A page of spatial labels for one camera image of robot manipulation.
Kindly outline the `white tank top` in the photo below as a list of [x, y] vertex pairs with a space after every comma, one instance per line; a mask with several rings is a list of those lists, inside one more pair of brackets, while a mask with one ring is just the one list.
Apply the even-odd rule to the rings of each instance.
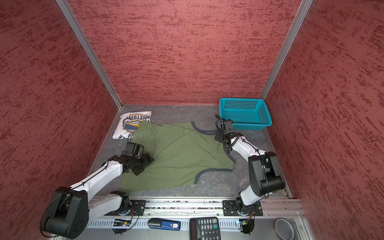
[[129, 140], [139, 128], [141, 122], [150, 122], [152, 111], [131, 112], [120, 115], [119, 123], [113, 134], [114, 140]]

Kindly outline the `green grey tank top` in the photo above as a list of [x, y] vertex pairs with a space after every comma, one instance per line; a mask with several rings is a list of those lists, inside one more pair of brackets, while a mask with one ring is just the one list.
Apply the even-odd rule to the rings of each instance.
[[204, 173], [231, 172], [235, 160], [216, 141], [215, 130], [198, 129], [194, 122], [157, 125], [142, 122], [133, 142], [154, 159], [138, 176], [124, 173], [120, 190], [132, 194], [196, 184]]

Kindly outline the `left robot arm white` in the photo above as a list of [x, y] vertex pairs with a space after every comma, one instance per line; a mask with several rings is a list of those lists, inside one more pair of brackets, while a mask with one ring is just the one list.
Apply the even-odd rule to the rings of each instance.
[[65, 237], [73, 240], [84, 231], [88, 223], [106, 214], [133, 216], [136, 209], [127, 193], [114, 191], [101, 199], [94, 199], [94, 196], [124, 173], [138, 176], [153, 161], [148, 153], [139, 156], [113, 156], [82, 181], [70, 187], [59, 187], [42, 215], [41, 234], [47, 238]]

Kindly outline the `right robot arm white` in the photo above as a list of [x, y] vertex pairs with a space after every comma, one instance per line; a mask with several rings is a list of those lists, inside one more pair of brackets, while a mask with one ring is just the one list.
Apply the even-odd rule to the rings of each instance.
[[286, 181], [274, 152], [259, 149], [241, 133], [218, 130], [215, 140], [223, 144], [225, 151], [235, 151], [248, 162], [250, 185], [236, 198], [235, 210], [239, 215], [254, 213], [262, 199], [285, 189]]

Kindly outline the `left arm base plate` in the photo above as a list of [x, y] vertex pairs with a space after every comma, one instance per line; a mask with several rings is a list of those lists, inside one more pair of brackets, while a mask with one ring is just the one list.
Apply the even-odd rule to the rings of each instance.
[[129, 216], [143, 216], [146, 208], [147, 201], [145, 200], [130, 200], [130, 205], [123, 209], [113, 212], [115, 216], [129, 217]]

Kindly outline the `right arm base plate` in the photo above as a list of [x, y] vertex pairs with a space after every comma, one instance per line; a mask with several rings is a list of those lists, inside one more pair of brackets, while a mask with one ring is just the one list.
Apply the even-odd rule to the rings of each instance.
[[223, 201], [224, 216], [250, 217], [251, 214], [256, 217], [263, 216], [263, 210], [260, 202], [246, 206], [240, 198], [235, 200]]

